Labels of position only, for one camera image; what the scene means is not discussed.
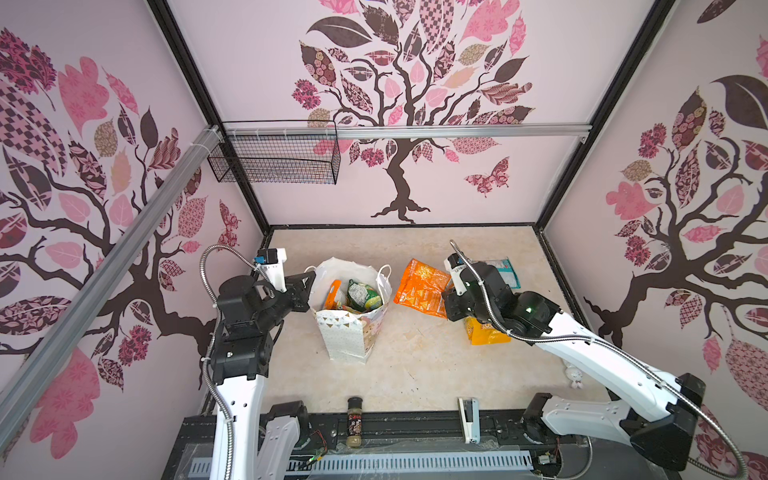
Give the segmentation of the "teal white snack packet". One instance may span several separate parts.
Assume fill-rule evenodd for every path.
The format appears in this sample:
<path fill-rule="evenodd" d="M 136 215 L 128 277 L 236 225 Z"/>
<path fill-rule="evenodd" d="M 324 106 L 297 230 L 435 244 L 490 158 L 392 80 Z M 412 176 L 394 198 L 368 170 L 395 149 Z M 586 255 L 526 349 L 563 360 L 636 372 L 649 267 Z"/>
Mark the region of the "teal white snack packet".
<path fill-rule="evenodd" d="M 500 260 L 487 260 L 486 263 L 497 269 L 501 275 L 501 278 L 512 290 L 518 290 L 521 288 L 518 275 L 508 258 Z"/>

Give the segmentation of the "white paper bag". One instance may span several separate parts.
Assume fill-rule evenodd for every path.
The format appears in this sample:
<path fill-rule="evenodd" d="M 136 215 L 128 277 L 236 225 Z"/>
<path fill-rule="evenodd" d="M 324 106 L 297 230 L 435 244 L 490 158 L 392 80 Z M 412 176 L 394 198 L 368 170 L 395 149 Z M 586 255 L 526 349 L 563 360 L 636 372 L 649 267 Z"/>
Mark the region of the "white paper bag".
<path fill-rule="evenodd" d="M 385 264 L 376 269 L 352 261 L 332 257 L 305 271 L 314 270 L 316 279 L 309 299 L 310 311 L 322 335 L 329 357 L 334 361 L 366 363 L 382 329 L 387 309 L 393 299 L 390 284 L 392 268 Z M 349 280 L 374 287 L 383 305 L 371 312 L 361 313 L 347 305 Z M 343 305 L 339 310 L 324 310 L 323 304 L 334 280 L 342 281 Z"/>

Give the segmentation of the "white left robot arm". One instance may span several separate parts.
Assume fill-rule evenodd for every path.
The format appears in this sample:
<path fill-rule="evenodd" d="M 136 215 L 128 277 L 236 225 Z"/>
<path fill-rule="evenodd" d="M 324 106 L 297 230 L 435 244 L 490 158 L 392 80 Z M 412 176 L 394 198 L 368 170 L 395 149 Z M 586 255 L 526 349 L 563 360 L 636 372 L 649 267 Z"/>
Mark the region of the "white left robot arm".
<path fill-rule="evenodd" d="M 282 479 L 296 445 L 309 438 L 306 406 L 276 404 L 261 416 L 270 360 L 285 317 L 309 311 L 316 274 L 286 278 L 275 289 L 256 274 L 225 281 L 214 296 L 219 314 L 212 351 L 204 358 L 206 386 L 217 405 L 210 477 Z"/>

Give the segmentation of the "green Fox's bag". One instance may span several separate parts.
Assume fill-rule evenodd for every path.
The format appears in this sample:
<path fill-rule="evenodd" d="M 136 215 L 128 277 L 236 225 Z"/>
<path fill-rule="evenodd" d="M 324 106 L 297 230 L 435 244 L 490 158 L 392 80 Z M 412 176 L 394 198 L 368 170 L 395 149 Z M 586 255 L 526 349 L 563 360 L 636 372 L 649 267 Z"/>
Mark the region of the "green Fox's bag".
<path fill-rule="evenodd" d="M 350 279 L 347 288 L 347 305 L 357 312 L 366 313 L 380 308 L 383 305 L 383 299 L 374 287 Z"/>

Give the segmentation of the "orange snack packet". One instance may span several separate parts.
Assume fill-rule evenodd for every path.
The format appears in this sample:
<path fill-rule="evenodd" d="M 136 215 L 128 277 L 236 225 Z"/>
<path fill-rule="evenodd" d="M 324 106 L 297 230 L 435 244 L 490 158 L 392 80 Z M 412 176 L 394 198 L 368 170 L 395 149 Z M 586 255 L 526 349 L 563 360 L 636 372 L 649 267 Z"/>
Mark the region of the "orange snack packet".
<path fill-rule="evenodd" d="M 442 293 L 451 282 L 448 273 L 412 259 L 394 295 L 394 303 L 423 314 L 446 319 Z"/>

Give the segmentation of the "yellow orange mango snack bag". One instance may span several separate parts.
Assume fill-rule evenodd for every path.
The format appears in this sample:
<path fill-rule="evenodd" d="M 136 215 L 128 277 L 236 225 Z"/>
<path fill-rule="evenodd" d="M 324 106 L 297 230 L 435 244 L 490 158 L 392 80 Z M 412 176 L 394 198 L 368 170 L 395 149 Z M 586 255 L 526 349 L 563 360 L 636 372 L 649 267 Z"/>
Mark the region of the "yellow orange mango snack bag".
<path fill-rule="evenodd" d="M 463 320 L 467 337 L 472 346 L 485 346 L 510 343 L 511 338 L 496 330 L 491 324 L 480 323 L 476 318 Z"/>

